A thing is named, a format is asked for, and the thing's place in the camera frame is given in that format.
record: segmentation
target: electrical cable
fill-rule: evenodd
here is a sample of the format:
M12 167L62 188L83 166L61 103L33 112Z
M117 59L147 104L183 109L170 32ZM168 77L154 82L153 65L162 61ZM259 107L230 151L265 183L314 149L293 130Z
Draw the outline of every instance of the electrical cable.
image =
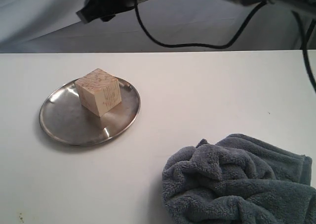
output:
M308 57L307 42L306 42L303 22L301 20L300 15L297 12L292 11L292 13L293 13L293 15L295 17L295 20L297 22L297 26L298 26L298 29L299 29L299 32L300 32L300 36L301 36L302 53L303 53L303 58L304 58L305 69L306 69L307 75L308 75L308 77L310 79L310 82L311 82L311 84L313 86L313 89L314 89L314 91L316 93L316 81L315 81L315 78L314 78L314 75L313 75L313 72L312 72L312 69L311 69L310 60L309 60L309 57Z
M174 44L174 45L170 45L170 44L164 44L158 40L156 40L146 29L146 27L143 24L143 21L140 17L139 14L139 9L138 9L138 0L134 0L134 8L135 8L135 13L136 13L136 18L137 21L140 25L140 27L142 28L142 30L144 31L144 33L147 35L147 37L153 41L154 43L156 43L159 46L162 47L168 47L168 48L176 48L176 47L207 47L207 48L211 48L211 49L226 49L229 48L230 46L232 46L236 40L240 37L240 35L243 33L244 29L246 28L246 26L248 25L248 23L250 22L250 20L252 19L252 17L257 13L258 10L260 10L262 7L264 7L267 3L265 1L261 2L260 4L258 4L255 8L253 8L253 10L249 13L249 15L246 17L245 21L242 23L241 27L239 28L239 30L236 32L236 34L233 36L233 38L225 45L210 45L210 44L198 44L198 43L191 43L191 44Z

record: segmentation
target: wood grain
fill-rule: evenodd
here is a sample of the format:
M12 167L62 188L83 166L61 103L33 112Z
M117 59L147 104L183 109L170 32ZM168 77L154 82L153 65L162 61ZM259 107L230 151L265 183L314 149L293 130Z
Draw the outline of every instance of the wood grain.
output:
M81 104L101 117L121 102L119 81L96 69L75 81Z

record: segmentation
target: wooden block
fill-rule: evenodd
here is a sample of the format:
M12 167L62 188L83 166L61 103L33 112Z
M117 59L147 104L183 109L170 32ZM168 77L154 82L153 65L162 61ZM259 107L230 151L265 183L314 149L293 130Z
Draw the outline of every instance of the wooden block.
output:
M118 79L99 68L75 81L75 85L81 104L99 117L122 101Z

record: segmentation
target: towel fold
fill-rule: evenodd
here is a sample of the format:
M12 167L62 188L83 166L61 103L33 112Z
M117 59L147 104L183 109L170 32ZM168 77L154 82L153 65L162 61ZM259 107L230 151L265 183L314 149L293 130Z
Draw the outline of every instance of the towel fold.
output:
M310 157L233 134L174 154L162 197L176 224L314 224Z

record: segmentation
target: fleece towel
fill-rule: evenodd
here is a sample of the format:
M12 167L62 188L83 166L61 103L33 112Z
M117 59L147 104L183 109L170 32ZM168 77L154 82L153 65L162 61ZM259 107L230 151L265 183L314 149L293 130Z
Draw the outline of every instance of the fleece towel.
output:
M163 203L176 224L315 224L312 159L242 134L169 158Z

